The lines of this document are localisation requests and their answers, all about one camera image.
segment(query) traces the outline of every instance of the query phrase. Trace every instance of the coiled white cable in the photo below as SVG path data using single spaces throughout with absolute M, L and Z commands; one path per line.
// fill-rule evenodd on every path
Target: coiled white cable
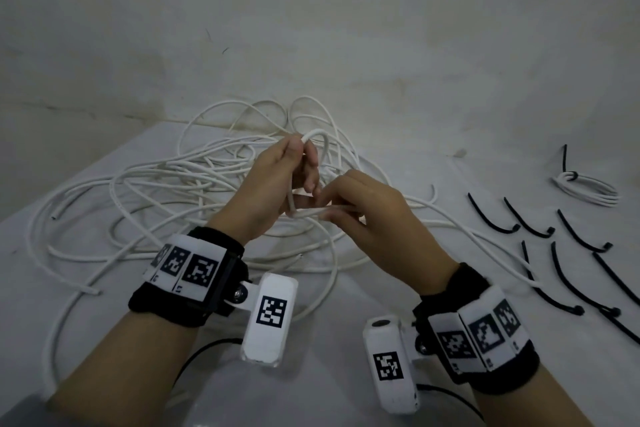
M 591 176 L 578 174 L 575 171 L 566 170 L 566 151 L 567 145 L 563 146 L 563 171 L 558 177 L 551 178 L 556 186 L 562 189 L 566 194 L 577 197 L 588 203 L 614 208 L 620 202 L 618 190 L 611 184 L 596 179 Z
M 312 103 L 318 105 L 326 114 L 327 118 L 319 117 L 311 114 L 295 115 L 295 107 L 303 99 L 308 99 Z M 60 311 L 57 319 L 53 323 L 51 330 L 47 336 L 45 346 L 42 352 L 42 367 L 45 384 L 45 393 L 50 396 L 57 388 L 57 378 L 54 368 L 54 357 L 56 345 L 60 336 L 60 331 L 64 326 L 66 318 L 70 310 L 83 294 L 97 295 L 99 289 L 94 287 L 97 280 L 106 274 L 109 269 L 118 261 L 130 261 L 151 259 L 157 250 L 163 245 L 160 238 L 159 230 L 167 225 L 178 225 L 179 232 L 186 230 L 193 225 L 203 225 L 206 221 L 204 212 L 215 212 L 225 205 L 228 196 L 218 197 L 218 193 L 234 192 L 242 184 L 246 173 L 252 167 L 255 157 L 259 153 L 258 149 L 264 149 L 272 145 L 277 138 L 275 133 L 267 135 L 245 135 L 242 137 L 231 137 L 227 135 L 221 139 L 213 140 L 202 146 L 190 151 L 184 150 L 184 140 L 189 129 L 195 124 L 198 118 L 202 117 L 206 112 L 219 108 L 223 105 L 242 105 L 244 107 L 240 116 L 232 123 L 231 131 L 239 119 L 247 112 L 255 112 L 261 115 L 270 125 L 273 125 L 278 131 L 290 130 L 298 131 L 296 123 L 302 119 L 312 122 L 319 122 L 329 126 L 332 131 L 316 128 L 307 132 L 302 140 L 305 142 L 313 139 L 320 151 L 320 179 L 323 185 L 333 180 L 336 176 L 344 173 L 348 169 L 364 170 L 361 164 L 371 166 L 379 172 L 382 180 L 391 185 L 391 181 L 387 174 L 375 162 L 372 162 L 359 155 L 353 143 L 348 136 L 341 131 L 332 116 L 329 114 L 324 105 L 310 96 L 303 96 L 296 99 L 289 110 L 285 110 L 279 103 L 275 101 L 259 101 L 249 104 L 244 101 L 220 101 L 205 108 L 196 115 L 187 124 L 180 134 L 177 142 L 176 156 L 169 158 L 143 162 L 123 169 L 111 176 L 101 176 L 99 178 L 84 180 L 79 183 L 72 183 L 60 190 L 53 192 L 44 200 L 36 212 L 31 216 L 26 230 L 26 247 L 29 255 L 34 260 L 37 267 L 42 269 L 47 275 L 54 278 L 58 282 L 71 287 L 76 292 L 68 300 L 67 304 Z M 284 122 L 276 123 L 262 112 L 257 105 L 275 105 L 280 109 L 284 116 Z M 51 244 L 47 244 L 47 223 L 50 220 L 59 220 L 79 201 L 79 198 L 89 193 L 92 189 L 106 186 L 109 196 L 120 213 L 120 217 L 114 220 L 108 228 L 106 240 L 117 248 L 112 255 L 84 256 L 74 255 L 72 253 L 63 252 L 54 248 Z M 440 207 L 434 205 L 437 199 L 437 189 L 433 188 L 433 197 L 430 201 L 420 199 L 418 197 L 405 196 L 407 202 L 412 208 L 428 207 L 444 216 L 449 221 L 422 220 L 427 227 L 448 227 L 459 229 L 469 237 L 476 245 L 478 245 L 484 253 L 486 253 L 501 268 L 508 271 L 509 274 L 518 280 L 525 282 L 531 286 L 539 287 L 537 281 L 530 280 L 528 277 L 517 272 L 505 261 L 495 255 L 479 240 L 486 241 L 491 245 L 498 247 L 507 253 L 513 260 L 522 264 L 524 267 L 531 269 L 531 266 L 524 261 L 519 254 L 513 253 L 508 248 L 494 241 L 475 230 L 469 229 L 455 220 L 447 212 Z M 159 199 L 151 196 L 154 190 L 162 190 L 170 194 L 168 199 Z M 127 196 L 139 197 L 141 204 L 127 208 L 122 199 L 123 192 Z M 278 219 L 279 223 L 287 223 L 295 225 L 293 230 L 280 231 L 271 229 L 267 232 L 267 236 L 271 237 L 292 237 L 292 236 L 309 236 L 311 243 L 309 245 L 297 246 L 283 252 L 269 253 L 258 257 L 244 257 L 244 261 L 255 270 L 252 278 L 258 278 L 265 271 L 277 273 L 328 273 L 324 290 L 320 295 L 306 307 L 298 309 L 294 314 L 293 320 L 299 321 L 311 314 L 324 301 L 326 296 L 331 292 L 335 280 L 340 271 L 345 271 L 357 267 L 369 259 L 364 256 L 356 261 L 340 264 L 339 257 L 335 251 L 335 243 L 345 236 L 344 232 L 338 231 L 331 234 L 317 220 L 317 215 L 322 213 L 325 208 L 315 208 L 310 210 L 295 210 L 292 193 L 287 196 L 291 209 L 290 216 L 282 216 Z M 174 210 L 172 205 L 189 206 L 186 210 Z M 166 215 L 166 218 L 151 227 L 146 227 L 140 220 L 136 218 L 140 212 L 145 209 L 154 209 Z M 138 235 L 128 243 L 121 241 L 117 237 L 117 229 L 121 223 L 128 221 L 138 231 Z M 308 235 L 312 230 L 319 230 L 323 238 L 312 238 Z M 302 258 L 306 253 L 314 250 L 320 250 L 328 247 L 331 253 L 331 262 L 327 265 L 310 265 L 302 263 Z M 61 273 L 52 270 L 44 256 L 49 253 L 53 257 L 71 262 L 83 263 L 101 263 L 97 270 L 89 277 L 84 284 L 74 282 L 64 277 Z M 207 323 L 207 327 L 211 328 L 244 328 L 244 324 L 235 323 L 233 320 L 222 320 L 212 317 Z

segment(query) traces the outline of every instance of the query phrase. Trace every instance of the hand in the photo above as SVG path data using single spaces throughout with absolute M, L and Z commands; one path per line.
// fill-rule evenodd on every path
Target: hand
M 319 196 L 318 153 L 300 134 L 286 135 L 263 151 L 253 163 L 236 194 L 207 223 L 243 246 L 270 229 L 289 211 L 287 193 L 304 187 L 311 196 L 294 195 L 296 207 L 310 207 Z
M 352 204 L 357 213 L 327 210 L 331 221 L 381 269 L 402 280 L 421 296 L 444 291 L 459 265 L 438 245 L 415 217 L 403 195 L 364 172 L 350 170 L 333 180 L 317 198 L 317 206 Z

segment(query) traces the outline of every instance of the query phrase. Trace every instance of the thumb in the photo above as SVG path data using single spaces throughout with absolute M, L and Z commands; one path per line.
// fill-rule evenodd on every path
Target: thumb
M 330 221 L 336 227 L 345 232 L 360 248 L 363 249 L 369 242 L 369 230 L 359 220 L 341 209 L 330 209 L 318 216 L 320 220 Z
M 282 158 L 278 164 L 286 168 L 288 172 L 295 171 L 302 160 L 304 147 L 305 145 L 302 143 L 302 140 L 300 140 L 300 137 L 297 135 L 291 136 L 287 142 L 287 147 L 282 152 Z

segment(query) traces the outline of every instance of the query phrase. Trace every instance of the wrist strap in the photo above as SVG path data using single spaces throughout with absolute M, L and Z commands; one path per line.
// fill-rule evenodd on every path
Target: wrist strap
M 248 268 L 241 260 L 244 247 L 232 237 L 205 227 L 196 227 L 188 236 L 216 245 L 216 256 L 198 255 L 194 248 L 184 248 L 189 242 L 184 236 L 174 236 L 181 247 L 168 243 L 151 261 L 143 275 L 147 281 L 129 300 L 130 310 L 151 312 L 188 328 L 203 326 L 212 312 L 231 314 L 234 307 L 225 299 L 231 299 L 238 284 L 249 278 Z M 195 243 L 198 250 L 211 248 L 202 242 Z M 196 258 L 201 263 L 192 265 Z M 210 268 L 214 273 L 207 277 Z
M 538 370 L 540 358 L 504 293 L 467 264 L 443 293 L 421 298 L 413 310 L 420 340 L 454 383 L 500 395 Z

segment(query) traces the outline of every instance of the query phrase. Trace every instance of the forearm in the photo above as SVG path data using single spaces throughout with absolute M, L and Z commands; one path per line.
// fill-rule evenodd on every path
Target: forearm
M 548 370 L 540 365 L 532 379 L 516 391 L 485 395 L 474 391 L 489 427 L 591 427 Z
M 150 425 L 162 412 L 196 328 L 127 313 L 60 384 L 49 407 L 107 427 Z

